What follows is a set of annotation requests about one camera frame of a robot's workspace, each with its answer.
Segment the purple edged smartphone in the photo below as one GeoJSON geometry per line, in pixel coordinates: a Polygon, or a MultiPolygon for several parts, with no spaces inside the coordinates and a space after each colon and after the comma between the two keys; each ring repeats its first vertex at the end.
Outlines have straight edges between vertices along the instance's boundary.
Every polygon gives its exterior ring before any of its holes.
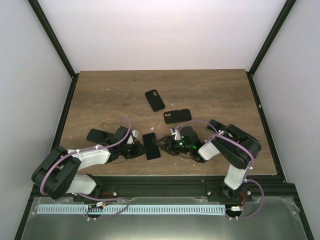
{"type": "Polygon", "coordinates": [[[159,146],[157,145],[157,137],[154,132],[147,133],[142,136],[145,149],[145,156],[148,161],[155,161],[161,157],[159,146]]]}

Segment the teal edged smartphone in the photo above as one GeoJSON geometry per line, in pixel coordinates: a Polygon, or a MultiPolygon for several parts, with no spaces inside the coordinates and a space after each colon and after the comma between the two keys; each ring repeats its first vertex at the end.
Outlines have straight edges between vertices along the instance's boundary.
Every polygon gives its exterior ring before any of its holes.
{"type": "Polygon", "coordinates": [[[214,119],[212,119],[207,125],[206,129],[214,134],[222,134],[222,132],[226,132],[226,126],[214,119]]]}

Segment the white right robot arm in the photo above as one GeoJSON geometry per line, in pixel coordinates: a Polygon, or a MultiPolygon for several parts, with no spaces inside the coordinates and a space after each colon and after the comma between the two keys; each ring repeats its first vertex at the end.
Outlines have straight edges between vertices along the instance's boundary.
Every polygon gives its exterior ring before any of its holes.
{"type": "Polygon", "coordinates": [[[180,130],[170,129],[171,134],[157,140],[152,139],[151,145],[158,147],[171,156],[189,154],[197,163],[206,163],[217,155],[222,155],[229,168],[222,188],[223,198],[229,202],[240,196],[240,187],[245,183],[249,169],[262,149],[260,142],[233,124],[217,125],[214,133],[202,142],[191,126],[180,130]]]}

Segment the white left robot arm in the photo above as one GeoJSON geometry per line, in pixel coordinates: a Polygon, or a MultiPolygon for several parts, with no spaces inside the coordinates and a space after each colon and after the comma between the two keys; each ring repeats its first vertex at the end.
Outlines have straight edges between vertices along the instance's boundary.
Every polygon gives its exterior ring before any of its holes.
{"type": "Polygon", "coordinates": [[[135,159],[145,153],[137,140],[139,132],[121,126],[115,133],[92,128],[86,139],[93,147],[66,149],[54,147],[31,176],[43,195],[56,200],[65,194],[84,194],[91,202],[97,202],[102,189],[89,174],[78,175],[78,171],[96,165],[110,164],[123,157],[135,159]]]}

